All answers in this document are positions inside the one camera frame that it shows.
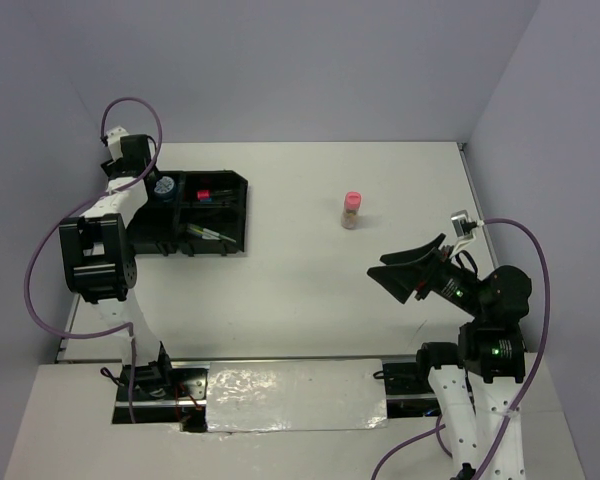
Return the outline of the pink capped small bottle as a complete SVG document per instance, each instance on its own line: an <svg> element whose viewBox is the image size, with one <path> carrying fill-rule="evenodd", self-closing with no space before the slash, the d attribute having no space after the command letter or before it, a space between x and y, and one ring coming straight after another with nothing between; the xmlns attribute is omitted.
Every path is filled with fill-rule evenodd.
<svg viewBox="0 0 600 480"><path fill-rule="evenodd" d="M343 228L353 229L356 226L361 203L362 196L359 192L350 191L346 193L341 215L341 226Z"/></svg>

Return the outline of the yellow slim pen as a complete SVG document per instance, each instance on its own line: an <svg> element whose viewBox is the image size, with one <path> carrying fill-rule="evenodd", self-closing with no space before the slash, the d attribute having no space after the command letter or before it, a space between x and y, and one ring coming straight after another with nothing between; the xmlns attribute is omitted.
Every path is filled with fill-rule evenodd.
<svg viewBox="0 0 600 480"><path fill-rule="evenodd" d="M215 232L215 231L211 231L209 229L205 229L205 228L199 228L198 226L195 225L188 225L186 228L187 232L192 234L192 235L196 235L200 238L213 238L213 239L217 239L220 237L220 234Z"/></svg>

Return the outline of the blue patterned round tin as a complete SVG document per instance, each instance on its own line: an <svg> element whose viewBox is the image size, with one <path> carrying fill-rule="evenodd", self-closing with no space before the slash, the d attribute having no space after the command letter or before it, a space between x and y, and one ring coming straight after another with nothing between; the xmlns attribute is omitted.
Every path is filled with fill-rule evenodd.
<svg viewBox="0 0 600 480"><path fill-rule="evenodd" d="M177 197L176 179L170 175L162 175L154 184L153 199L160 202L173 202Z"/></svg>

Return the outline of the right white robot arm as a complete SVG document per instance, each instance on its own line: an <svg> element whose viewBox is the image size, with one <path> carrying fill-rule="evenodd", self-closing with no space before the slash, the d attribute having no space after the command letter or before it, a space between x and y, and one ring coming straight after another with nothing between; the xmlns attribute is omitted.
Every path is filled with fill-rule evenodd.
<svg viewBox="0 0 600 480"><path fill-rule="evenodd" d="M508 265L480 278L454 263L444 239L385 254L367 274L400 303L436 294L470 316L457 342L421 346L415 380L436 396L457 478L523 479L515 398L526 378L519 322L529 312L531 280Z"/></svg>

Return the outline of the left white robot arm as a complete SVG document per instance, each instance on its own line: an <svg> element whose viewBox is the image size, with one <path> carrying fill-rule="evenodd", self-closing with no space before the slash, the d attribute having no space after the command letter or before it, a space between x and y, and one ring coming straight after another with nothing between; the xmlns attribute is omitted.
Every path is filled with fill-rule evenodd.
<svg viewBox="0 0 600 480"><path fill-rule="evenodd" d="M108 328L122 328L120 382L162 399L175 389L176 374L135 295L137 264L127 234L149 199L140 175L151 162L150 139L115 127L105 133L104 142L111 154L102 165L108 176L106 193L59 227L65 279L69 290L91 304Z"/></svg>

